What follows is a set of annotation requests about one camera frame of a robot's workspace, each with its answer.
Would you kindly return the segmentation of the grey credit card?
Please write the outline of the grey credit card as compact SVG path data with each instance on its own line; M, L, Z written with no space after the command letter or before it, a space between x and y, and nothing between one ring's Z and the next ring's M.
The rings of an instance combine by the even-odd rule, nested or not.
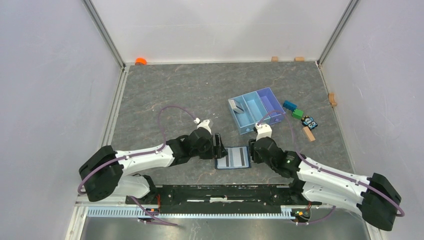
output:
M217 165L216 166L217 166L218 169L229 169L229 168L231 168L233 166L232 165L232 162L233 162L233 160L232 160L233 149L231 147L229 147L229 148L226 148L226 151L227 151L227 155L224 156L224 157L222 157L222 158L219 158L217 160Z
M235 168L248 168L249 158L247 155L247 147L237 147L233 150L233 166Z

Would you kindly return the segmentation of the blue card holder wallet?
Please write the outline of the blue card holder wallet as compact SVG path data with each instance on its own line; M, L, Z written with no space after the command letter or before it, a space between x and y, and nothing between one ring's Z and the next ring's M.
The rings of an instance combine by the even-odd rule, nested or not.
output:
M250 156L250 152L249 152L249 147L248 146L238 146L238 147L231 147L232 148L232 167L231 168L221 168L221 169L219 169L219 168L217 168L217 160L218 159L216 159L215 160L215 169L217 169L217 170L248 169L248 168L236 168L236 167L234 167L234 164L233 164L233 150L235 148L239 148L239 147L247 147L247 155L248 155L248 163L249 163L249 167L248 168L251 168L251 156Z

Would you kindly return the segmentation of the blue purple three-bin tray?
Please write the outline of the blue purple three-bin tray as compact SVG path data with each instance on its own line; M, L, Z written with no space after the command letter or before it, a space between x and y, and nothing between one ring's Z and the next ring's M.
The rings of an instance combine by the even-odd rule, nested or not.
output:
M243 106L243 114L238 114L231 109L229 105L230 99L235 99ZM255 124L267 113L270 113L270 115L268 115L263 122L268 125L279 123L284 119L283 113L285 111L270 87L245 93L230 99L228 100L229 110L234 119L238 133L241 135L252 132Z

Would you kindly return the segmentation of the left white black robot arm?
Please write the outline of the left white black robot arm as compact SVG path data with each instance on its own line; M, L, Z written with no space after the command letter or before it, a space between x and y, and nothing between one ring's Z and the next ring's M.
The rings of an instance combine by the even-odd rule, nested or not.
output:
M151 204L157 198L153 180L147 175L135 176L136 173L182 165L196 157L212 160L227 155L220 134L211 134L204 127L151 148L122 151L105 145L79 168L81 183L77 192L87 195L90 202L109 196L132 196Z

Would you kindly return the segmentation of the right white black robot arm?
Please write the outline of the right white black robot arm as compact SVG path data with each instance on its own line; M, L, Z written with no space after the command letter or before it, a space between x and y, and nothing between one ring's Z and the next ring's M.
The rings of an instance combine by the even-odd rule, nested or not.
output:
M282 150L270 137L250 139L248 147L254 163L264 163L281 177L293 180L288 196L295 204L316 202L343 208L388 232L396 218L403 216L399 210L402 198L384 175L344 172Z

